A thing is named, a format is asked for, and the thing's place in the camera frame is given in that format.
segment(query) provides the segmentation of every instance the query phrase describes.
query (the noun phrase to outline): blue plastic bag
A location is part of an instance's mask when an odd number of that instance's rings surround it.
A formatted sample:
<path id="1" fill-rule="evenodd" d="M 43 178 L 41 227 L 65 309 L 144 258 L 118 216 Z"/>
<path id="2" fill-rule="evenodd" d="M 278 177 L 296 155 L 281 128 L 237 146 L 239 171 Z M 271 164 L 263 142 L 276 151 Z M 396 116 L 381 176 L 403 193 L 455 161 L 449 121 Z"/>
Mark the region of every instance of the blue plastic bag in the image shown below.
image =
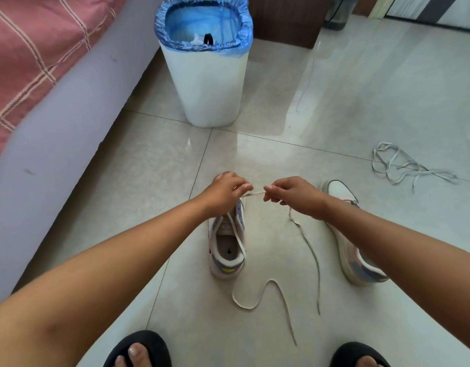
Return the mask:
<path id="1" fill-rule="evenodd" d="M 155 34 L 169 50 L 242 56 L 253 41 L 249 0 L 166 0 L 155 16 Z M 213 44 L 197 41 L 207 34 Z"/>

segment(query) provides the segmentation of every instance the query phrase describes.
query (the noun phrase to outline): loose shoelace on floor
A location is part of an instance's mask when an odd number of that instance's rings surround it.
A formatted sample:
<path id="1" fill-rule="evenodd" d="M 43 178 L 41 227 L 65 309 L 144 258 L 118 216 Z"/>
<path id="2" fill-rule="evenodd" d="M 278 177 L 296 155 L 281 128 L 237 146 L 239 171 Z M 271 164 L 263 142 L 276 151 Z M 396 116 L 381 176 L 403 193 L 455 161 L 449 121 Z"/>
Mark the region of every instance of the loose shoelace on floor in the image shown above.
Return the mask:
<path id="1" fill-rule="evenodd" d="M 393 149 L 395 150 L 395 154 L 393 155 L 393 157 L 391 157 L 391 159 L 388 161 L 388 162 L 385 162 L 385 160 L 383 160 L 383 158 L 381 157 L 381 155 L 379 154 L 379 152 L 385 152 L 386 150 L 388 149 Z M 407 159 L 407 162 L 405 162 L 402 166 L 399 166 L 397 168 L 397 170 L 399 169 L 402 169 L 402 168 L 413 168 L 413 170 L 410 170 L 410 171 L 406 171 L 404 172 L 403 174 L 400 175 L 399 178 L 397 179 L 393 179 L 391 176 L 390 176 L 390 167 L 391 167 L 391 164 L 393 163 L 393 161 L 400 155 L 402 154 L 402 156 L 404 158 Z M 377 170 L 376 169 L 376 166 L 374 165 L 375 162 L 380 162 L 382 163 L 384 166 L 385 166 L 385 170 Z M 409 154 L 407 154 L 405 151 L 403 151 L 402 149 L 400 149 L 400 147 L 398 147 L 396 144 L 393 144 L 393 143 L 389 143 L 387 141 L 382 141 L 381 143 L 378 144 L 378 146 L 376 148 L 374 148 L 373 150 L 373 160 L 372 160 L 372 166 L 373 166 L 373 170 L 374 172 L 376 173 L 379 173 L 379 174 L 386 174 L 386 177 L 388 178 L 388 180 L 392 183 L 392 184 L 400 184 L 401 181 L 411 175 L 411 176 L 415 176 L 414 178 L 414 181 L 412 183 L 412 192 L 414 191 L 415 189 L 415 183 L 416 181 L 421 177 L 421 176 L 424 176 L 424 175 L 435 175 L 435 176 L 438 176 L 439 178 L 443 178 L 444 180 L 448 181 L 448 182 L 453 182 L 452 179 L 457 179 L 458 177 L 456 176 L 456 174 L 454 174 L 453 172 L 449 171 L 449 170 L 441 170 L 441 169 L 428 169 L 427 167 L 425 167 L 424 165 L 418 163 L 417 161 L 415 161 L 413 158 L 411 158 L 409 156 Z"/>
<path id="2" fill-rule="evenodd" d="M 265 193 L 265 191 L 262 191 L 262 192 L 249 192 L 249 193 L 244 194 L 243 197 L 257 196 L 257 195 L 263 194 L 263 193 Z M 318 310 L 318 314 L 320 314 L 320 264 L 318 262 L 317 255 L 316 255 L 315 251 L 313 250 L 312 246 L 310 245 L 310 242 L 306 238 L 306 235 L 303 231 L 303 227 L 301 226 L 301 224 L 296 222 L 293 219 L 293 217 L 291 216 L 291 210 L 292 209 L 289 208 L 289 219 L 298 227 L 299 232 L 301 233 L 301 235 L 303 236 L 304 241 L 306 242 L 306 244 L 310 248 L 310 251 L 313 255 L 313 258 L 315 259 L 315 263 L 317 264 L 317 272 L 318 272 L 317 310 Z M 231 217 L 231 215 L 227 214 L 227 216 L 230 219 L 230 222 L 232 223 L 232 226 L 235 227 L 236 225 L 235 225 L 235 222 L 233 221 L 233 218 Z M 237 230 L 233 229 L 233 232 L 235 233 L 235 237 L 238 241 L 238 245 L 240 246 L 240 250 L 242 251 L 243 258 L 244 258 L 244 264 L 245 264 L 245 259 L 246 259 L 245 248 L 242 244 L 242 241 L 241 241 L 240 237 L 238 236 Z M 274 282 L 277 285 L 277 288 L 279 289 L 279 291 L 281 292 L 282 299 L 284 300 L 284 306 L 286 307 L 286 312 L 287 312 L 287 315 L 288 315 L 289 329 L 291 331 L 291 336 L 293 337 L 293 341 L 294 341 L 295 345 L 298 345 L 297 342 L 296 342 L 294 331 L 293 331 L 293 325 L 291 323 L 291 315 L 289 313 L 289 308 L 288 308 L 288 303 L 286 302 L 286 297 L 284 297 L 284 293 L 282 292 L 282 288 L 275 279 L 268 279 L 266 281 L 266 283 L 264 284 L 264 287 L 262 288 L 262 291 L 260 292 L 259 299 L 257 300 L 255 305 L 253 305 L 253 306 L 244 306 L 244 305 L 242 305 L 238 302 L 238 300 L 235 298 L 235 294 L 234 294 L 235 285 L 233 286 L 232 299 L 233 299 L 234 303 L 237 304 L 242 309 L 246 309 L 246 310 L 255 309 L 257 307 L 257 305 L 260 303 L 260 301 L 262 300 L 262 296 L 264 295 L 265 288 L 266 288 L 266 286 L 269 282 Z"/>

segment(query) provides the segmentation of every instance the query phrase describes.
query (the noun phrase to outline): person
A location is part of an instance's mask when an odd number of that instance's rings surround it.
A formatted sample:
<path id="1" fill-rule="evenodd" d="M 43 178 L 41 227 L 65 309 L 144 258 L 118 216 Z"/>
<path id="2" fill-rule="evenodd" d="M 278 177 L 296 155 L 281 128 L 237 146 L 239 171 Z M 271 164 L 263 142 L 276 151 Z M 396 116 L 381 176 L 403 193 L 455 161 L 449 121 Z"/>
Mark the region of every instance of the person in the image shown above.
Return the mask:
<path id="1" fill-rule="evenodd" d="M 85 250 L 11 295 L 0 304 L 0 366 L 75 366 L 186 237 L 208 218 L 227 214 L 252 189 L 235 173 L 218 175 L 199 196 Z M 470 348 L 470 253 L 373 216 L 300 177 L 264 189 L 265 201 L 344 234 Z M 125 338 L 105 365 L 163 367 L 170 357 L 157 334 L 140 331 Z M 354 365 L 388 364 L 366 345 L 343 345 L 332 366 Z"/>

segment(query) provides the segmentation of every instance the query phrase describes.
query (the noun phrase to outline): bedsheet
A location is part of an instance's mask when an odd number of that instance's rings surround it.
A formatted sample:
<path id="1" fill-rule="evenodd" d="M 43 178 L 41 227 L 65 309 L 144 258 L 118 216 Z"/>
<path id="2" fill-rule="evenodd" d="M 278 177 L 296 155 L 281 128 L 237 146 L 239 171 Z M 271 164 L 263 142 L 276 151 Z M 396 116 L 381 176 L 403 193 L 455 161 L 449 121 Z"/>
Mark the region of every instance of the bedsheet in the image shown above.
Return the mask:
<path id="1" fill-rule="evenodd" d="M 127 0 L 0 0 L 0 154 Z"/>

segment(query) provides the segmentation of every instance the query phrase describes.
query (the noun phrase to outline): slipper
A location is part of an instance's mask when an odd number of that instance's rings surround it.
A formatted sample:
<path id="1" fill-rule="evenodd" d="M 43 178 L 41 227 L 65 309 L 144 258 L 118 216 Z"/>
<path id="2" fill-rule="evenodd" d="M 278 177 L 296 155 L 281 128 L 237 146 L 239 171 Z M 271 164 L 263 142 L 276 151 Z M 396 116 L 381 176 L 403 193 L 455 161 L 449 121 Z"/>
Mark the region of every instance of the slipper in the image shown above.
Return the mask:
<path id="1" fill-rule="evenodd" d="M 390 367 L 386 359 L 376 350 L 366 344 L 358 342 L 350 342 L 341 345 L 334 353 L 330 367 L 355 367 L 357 361 L 366 355 L 374 358 L 374 360 L 383 367 Z"/>
<path id="2" fill-rule="evenodd" d="M 149 330 L 138 331 L 122 339 L 109 353 L 104 367 L 114 367 L 116 358 L 120 355 L 124 357 L 128 367 L 133 367 L 128 356 L 128 349 L 134 343 L 140 343 L 146 347 L 153 367 L 172 367 L 169 349 L 167 349 L 165 341 L 158 333 Z"/>

